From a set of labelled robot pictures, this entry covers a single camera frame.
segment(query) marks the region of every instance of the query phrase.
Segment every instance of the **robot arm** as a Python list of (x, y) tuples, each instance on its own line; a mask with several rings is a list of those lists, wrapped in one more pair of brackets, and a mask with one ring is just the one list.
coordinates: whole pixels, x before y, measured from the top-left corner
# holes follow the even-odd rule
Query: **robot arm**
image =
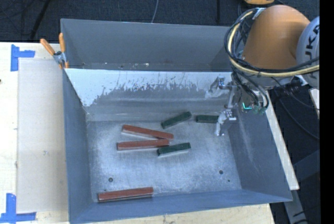
[(285, 86), (295, 76), (319, 89), (319, 17), (310, 22), (286, 5), (250, 9), (227, 32), (224, 45), (244, 111), (263, 113), (269, 103), (266, 90)]

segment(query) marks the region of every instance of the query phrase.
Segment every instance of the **bin floor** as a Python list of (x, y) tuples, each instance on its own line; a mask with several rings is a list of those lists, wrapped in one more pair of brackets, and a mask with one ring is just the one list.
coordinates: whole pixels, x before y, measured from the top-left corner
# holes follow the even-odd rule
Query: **bin floor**
[[(229, 136), (194, 119), (162, 129), (160, 122), (87, 122), (92, 199), (97, 194), (152, 186), (154, 196), (241, 189)], [(148, 138), (122, 134), (124, 124), (172, 133), (186, 153), (158, 157), (157, 149), (117, 151), (116, 143)]]

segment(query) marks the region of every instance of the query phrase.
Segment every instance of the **black carpet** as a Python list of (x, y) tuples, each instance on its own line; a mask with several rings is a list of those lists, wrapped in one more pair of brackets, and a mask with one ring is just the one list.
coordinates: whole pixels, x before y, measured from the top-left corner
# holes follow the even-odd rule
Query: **black carpet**
[[(173, 23), (182, 25), (230, 26), (239, 15), (241, 0), (51, 0), (31, 38), (45, 0), (0, 0), (0, 41), (39, 42), (46, 38), (58, 43), (61, 18), (106, 21)], [(296, 8), (309, 20), (320, 14), (320, 0), (276, 0), (274, 4)], [(303, 86), (294, 97), (279, 97), (271, 91), (275, 112), (292, 163), (319, 149), (319, 119)], [(320, 176), (315, 174), (300, 182), (299, 196), (308, 223), (320, 223)], [(284, 205), (271, 205), (276, 224), (289, 223)]]

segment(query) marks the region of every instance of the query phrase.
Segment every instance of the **gray bin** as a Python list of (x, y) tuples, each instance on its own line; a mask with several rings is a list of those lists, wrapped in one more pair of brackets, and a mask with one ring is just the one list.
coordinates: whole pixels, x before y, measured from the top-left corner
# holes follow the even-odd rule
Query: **gray bin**
[[(70, 67), (63, 72), (68, 204), (71, 223), (176, 214), (292, 200), (266, 115), (233, 109), (223, 136), (198, 114), (218, 115), (231, 81), (227, 27), (62, 19)], [(161, 122), (189, 111), (167, 129)], [(124, 124), (174, 134), (186, 154), (156, 149), (117, 152), (140, 140)], [(153, 187), (152, 198), (98, 203), (97, 194)]]

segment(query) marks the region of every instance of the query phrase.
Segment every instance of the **clamp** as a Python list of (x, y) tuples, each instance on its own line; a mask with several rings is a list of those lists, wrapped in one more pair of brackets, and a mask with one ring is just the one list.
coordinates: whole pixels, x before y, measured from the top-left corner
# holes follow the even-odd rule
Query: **clamp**
[(40, 42), (45, 47), (47, 52), (49, 52), (53, 56), (55, 61), (58, 63), (60, 69), (62, 69), (63, 67), (69, 68), (69, 63), (65, 55), (66, 48), (65, 48), (65, 40), (63, 33), (59, 34), (59, 44), (61, 46), (61, 51), (55, 52), (55, 50), (44, 38), (42, 38)]

